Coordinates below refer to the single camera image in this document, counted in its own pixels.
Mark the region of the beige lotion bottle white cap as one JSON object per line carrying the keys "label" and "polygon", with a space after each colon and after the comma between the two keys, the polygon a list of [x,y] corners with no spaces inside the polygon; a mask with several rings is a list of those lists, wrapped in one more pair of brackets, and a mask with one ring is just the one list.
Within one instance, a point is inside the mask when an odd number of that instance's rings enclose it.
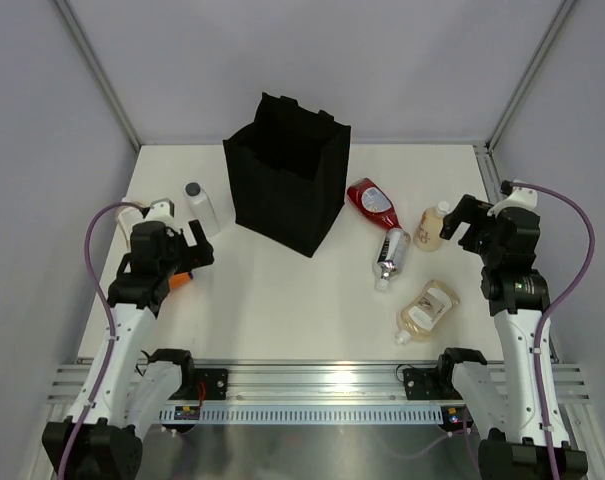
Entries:
{"label": "beige lotion bottle white cap", "polygon": [[416,247],[425,252],[434,252],[441,247],[443,239],[440,233],[444,217],[449,212],[450,205],[446,201],[440,201],[424,210],[413,237]]}

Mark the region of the orange tube blue cap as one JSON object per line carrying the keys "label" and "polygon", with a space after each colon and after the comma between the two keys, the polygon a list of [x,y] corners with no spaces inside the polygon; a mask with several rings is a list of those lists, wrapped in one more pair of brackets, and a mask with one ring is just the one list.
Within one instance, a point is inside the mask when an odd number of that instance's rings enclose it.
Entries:
{"label": "orange tube blue cap", "polygon": [[169,288],[171,290],[176,290],[188,284],[192,279],[193,274],[191,272],[175,274],[169,279]]}

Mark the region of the amber soap refill bottle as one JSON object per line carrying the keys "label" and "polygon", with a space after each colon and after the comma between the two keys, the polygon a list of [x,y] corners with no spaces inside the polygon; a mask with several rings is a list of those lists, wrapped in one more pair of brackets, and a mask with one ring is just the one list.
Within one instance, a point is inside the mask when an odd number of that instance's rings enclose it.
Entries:
{"label": "amber soap refill bottle", "polygon": [[411,340],[429,338],[436,325],[459,304],[460,297],[449,285],[430,280],[420,294],[399,312],[395,342],[404,345]]}

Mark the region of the silver tube bottle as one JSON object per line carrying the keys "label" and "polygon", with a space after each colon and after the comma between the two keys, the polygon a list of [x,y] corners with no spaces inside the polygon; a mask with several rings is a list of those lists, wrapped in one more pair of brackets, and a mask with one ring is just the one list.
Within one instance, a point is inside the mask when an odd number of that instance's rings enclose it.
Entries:
{"label": "silver tube bottle", "polygon": [[391,281],[402,272],[410,243],[410,235],[402,228],[386,232],[374,262],[376,290],[387,291]]}

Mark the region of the red liquid bottle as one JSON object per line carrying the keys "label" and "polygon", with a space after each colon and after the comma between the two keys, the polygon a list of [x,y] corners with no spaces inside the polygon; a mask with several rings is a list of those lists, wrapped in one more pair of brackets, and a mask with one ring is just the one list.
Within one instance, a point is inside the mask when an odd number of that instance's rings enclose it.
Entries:
{"label": "red liquid bottle", "polygon": [[371,179],[356,181],[346,193],[352,205],[376,226],[385,231],[401,227],[392,201]]}

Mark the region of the white bottle grey cap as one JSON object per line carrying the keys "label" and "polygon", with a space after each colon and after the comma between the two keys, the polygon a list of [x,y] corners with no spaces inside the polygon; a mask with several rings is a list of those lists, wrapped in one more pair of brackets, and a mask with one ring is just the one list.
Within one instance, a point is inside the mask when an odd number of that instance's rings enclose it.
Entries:
{"label": "white bottle grey cap", "polygon": [[220,232],[220,225],[212,202],[198,182],[189,182],[184,187],[187,204],[193,216],[200,222],[207,237]]}

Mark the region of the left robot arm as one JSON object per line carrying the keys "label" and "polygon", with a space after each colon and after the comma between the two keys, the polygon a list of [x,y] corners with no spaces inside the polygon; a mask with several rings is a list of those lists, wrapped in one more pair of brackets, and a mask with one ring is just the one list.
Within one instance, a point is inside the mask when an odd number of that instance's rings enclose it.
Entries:
{"label": "left robot arm", "polygon": [[172,277],[213,263],[213,247],[199,221],[195,239],[161,220],[145,220],[131,232],[130,250],[106,292],[98,295],[107,327],[76,401],[62,421],[47,423],[42,444],[60,479],[133,479],[143,439],[171,397],[190,396],[197,385],[186,350],[159,352],[136,388],[137,359],[154,327]]}

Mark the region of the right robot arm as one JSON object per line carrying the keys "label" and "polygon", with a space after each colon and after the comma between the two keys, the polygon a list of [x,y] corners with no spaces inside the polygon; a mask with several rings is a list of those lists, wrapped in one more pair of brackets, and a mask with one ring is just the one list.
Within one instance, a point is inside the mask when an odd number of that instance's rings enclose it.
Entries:
{"label": "right robot arm", "polygon": [[534,269],[540,218],[533,191],[515,190],[491,205],[465,195],[443,220],[440,236],[459,240],[483,263],[481,290],[500,339],[506,391],[500,393],[479,352],[448,349],[435,372],[443,395],[460,395],[480,434],[483,479],[581,479],[585,452],[572,446],[560,413],[551,362],[551,302]]}

